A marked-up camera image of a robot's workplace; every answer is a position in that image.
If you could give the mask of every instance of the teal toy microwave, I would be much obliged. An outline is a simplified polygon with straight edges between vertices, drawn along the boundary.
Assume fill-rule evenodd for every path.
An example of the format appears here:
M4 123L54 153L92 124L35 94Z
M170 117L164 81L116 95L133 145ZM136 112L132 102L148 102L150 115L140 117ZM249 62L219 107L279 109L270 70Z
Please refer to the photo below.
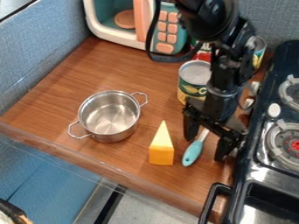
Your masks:
M84 0L84 8L87 25L95 36L145 50L147 31L154 15L154 0ZM162 1L152 52L179 53L186 40L187 33L178 22L175 5Z

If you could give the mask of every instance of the black stove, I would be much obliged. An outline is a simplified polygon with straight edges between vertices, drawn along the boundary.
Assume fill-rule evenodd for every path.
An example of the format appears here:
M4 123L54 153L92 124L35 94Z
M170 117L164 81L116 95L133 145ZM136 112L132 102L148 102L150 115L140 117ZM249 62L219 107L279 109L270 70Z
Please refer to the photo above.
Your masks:
M236 161L233 187L212 186L199 223L220 194L222 223L299 223L299 41L277 47Z

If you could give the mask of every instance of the silver pot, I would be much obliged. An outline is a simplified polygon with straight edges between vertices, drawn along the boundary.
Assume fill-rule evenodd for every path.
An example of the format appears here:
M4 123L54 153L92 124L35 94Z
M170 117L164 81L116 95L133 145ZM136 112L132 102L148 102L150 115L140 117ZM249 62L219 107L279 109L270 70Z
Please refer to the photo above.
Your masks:
M134 95L143 95L145 102L140 105ZM133 134L141 107L148 102L148 96L139 92L127 94L113 90L94 94L82 102L78 111L78 121L68 126L67 134L78 140L93 137L103 143L119 142ZM72 126L77 123L88 132L87 135L75 136L71 133Z

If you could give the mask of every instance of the microwave keypad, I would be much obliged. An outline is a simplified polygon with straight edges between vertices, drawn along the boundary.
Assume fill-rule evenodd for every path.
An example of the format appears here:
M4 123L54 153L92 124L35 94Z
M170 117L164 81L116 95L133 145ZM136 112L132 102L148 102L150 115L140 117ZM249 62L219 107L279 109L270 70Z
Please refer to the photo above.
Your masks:
M161 10L157 29L157 39L163 43L157 43L156 49L160 53L172 53L177 43L177 12Z

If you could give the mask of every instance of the orange button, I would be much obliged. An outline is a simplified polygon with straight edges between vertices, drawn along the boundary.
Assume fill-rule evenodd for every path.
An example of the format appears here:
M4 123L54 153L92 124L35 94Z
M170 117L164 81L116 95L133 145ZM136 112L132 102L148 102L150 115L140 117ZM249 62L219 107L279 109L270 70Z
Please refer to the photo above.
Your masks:
M167 35L167 42L171 44L177 43L177 35L169 34Z
M159 20L166 21L166 19L167 19L167 11L166 10L160 11Z
M166 23L159 22L158 23L158 30L160 32L166 32Z
M159 32L159 33L157 34L157 38L158 38L158 40L160 40L160 41L166 41L166 33L164 33L164 32Z
M172 45L168 45L168 44L164 44L164 43L158 43L156 45L156 49L160 53L172 53L173 52L173 46Z
M169 33L177 33L177 24L169 24L167 31Z
M171 12L170 14L168 14L168 21L176 24L177 23L177 12Z

